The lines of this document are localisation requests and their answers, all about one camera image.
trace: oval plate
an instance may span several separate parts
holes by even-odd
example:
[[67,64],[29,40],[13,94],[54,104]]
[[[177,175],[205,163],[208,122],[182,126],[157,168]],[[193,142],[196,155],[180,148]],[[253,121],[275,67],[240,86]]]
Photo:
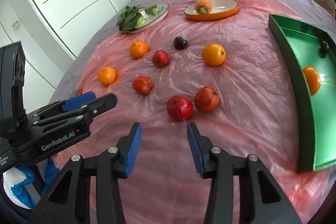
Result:
[[233,0],[211,0],[211,4],[211,13],[207,15],[197,14],[194,4],[185,8],[184,14],[187,18],[196,21],[213,21],[232,16],[238,12],[238,3]]
[[138,33],[138,32],[142,32],[150,27],[152,27],[153,25],[161,22],[162,20],[165,19],[165,17],[167,16],[168,13],[168,4],[157,4],[156,5],[157,8],[160,9],[160,12],[158,12],[156,15],[147,15],[145,13],[144,8],[140,9],[139,12],[146,18],[146,25],[143,26],[140,29],[136,29],[134,31],[128,32],[128,33]]

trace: red fruit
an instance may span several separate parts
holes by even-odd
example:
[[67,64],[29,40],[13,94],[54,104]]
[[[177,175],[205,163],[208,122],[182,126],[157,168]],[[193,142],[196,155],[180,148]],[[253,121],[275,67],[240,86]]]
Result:
[[217,90],[208,85],[201,88],[195,95],[195,107],[202,112],[214,110],[219,104],[219,94]]
[[166,53],[163,50],[156,51],[153,55],[152,61],[153,61],[153,64],[159,68],[167,66],[169,63],[168,53]]
[[138,76],[133,80],[132,87],[138,94],[146,95],[151,91],[153,82],[149,77]]
[[193,104],[186,97],[176,95],[167,102],[168,114],[177,121],[184,121],[193,114]]

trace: orange oval dish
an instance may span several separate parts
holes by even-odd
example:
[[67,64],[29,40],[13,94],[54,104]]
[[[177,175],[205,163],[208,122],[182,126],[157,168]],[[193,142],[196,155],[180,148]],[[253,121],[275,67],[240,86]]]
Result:
[[238,3],[233,0],[211,0],[212,10],[210,14],[199,15],[194,4],[184,9],[187,18],[195,21],[214,21],[233,16],[238,12]]
[[306,77],[310,94],[313,96],[321,87],[320,75],[312,66],[304,67],[303,73]]

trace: orange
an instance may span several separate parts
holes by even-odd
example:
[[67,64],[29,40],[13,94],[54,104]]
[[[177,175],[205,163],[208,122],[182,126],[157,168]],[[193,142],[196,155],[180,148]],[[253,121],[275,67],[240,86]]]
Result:
[[219,44],[209,44],[202,51],[202,59],[209,66],[218,66],[224,62],[226,52]]
[[116,71],[112,67],[104,67],[98,73],[98,80],[103,85],[109,85],[114,82]]
[[303,73],[306,77],[310,94],[313,96],[321,87],[319,73],[312,66],[304,67]]
[[147,44],[143,41],[134,41],[129,48],[129,53],[135,59],[143,57],[148,52]]

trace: silver bolt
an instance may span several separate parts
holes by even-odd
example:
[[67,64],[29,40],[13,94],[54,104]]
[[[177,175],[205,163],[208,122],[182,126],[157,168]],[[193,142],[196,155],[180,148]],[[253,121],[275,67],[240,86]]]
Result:
[[255,154],[251,154],[251,155],[249,155],[249,160],[250,161],[257,161],[258,157]]
[[110,147],[107,151],[108,151],[109,153],[111,153],[111,154],[114,154],[114,153],[117,153],[117,152],[118,152],[118,148],[115,147],[115,146],[112,146],[112,147]]
[[211,148],[211,152],[214,154],[219,154],[221,152],[221,149],[217,146],[214,146],[213,148]]
[[72,161],[79,161],[81,159],[81,156],[80,155],[73,155],[72,157],[71,157],[71,160]]

